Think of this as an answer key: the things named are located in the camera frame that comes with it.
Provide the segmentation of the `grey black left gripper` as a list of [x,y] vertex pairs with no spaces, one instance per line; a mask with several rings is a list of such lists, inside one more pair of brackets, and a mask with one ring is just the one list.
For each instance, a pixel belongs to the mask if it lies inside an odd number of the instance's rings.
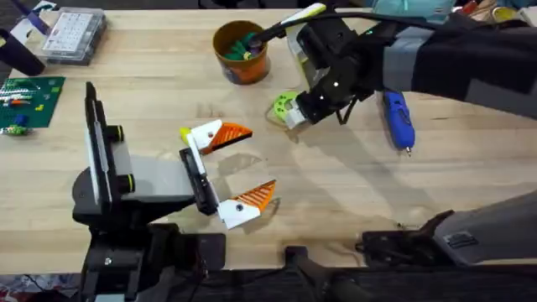
[[[218,119],[186,131],[186,144],[201,154],[251,138],[253,131]],[[272,200],[276,180],[265,182],[217,205],[193,151],[180,159],[131,155],[125,141],[105,143],[101,131],[85,131],[88,167],[72,188],[74,221],[94,229],[137,229],[194,205],[206,215],[216,213],[227,229],[257,219]]]

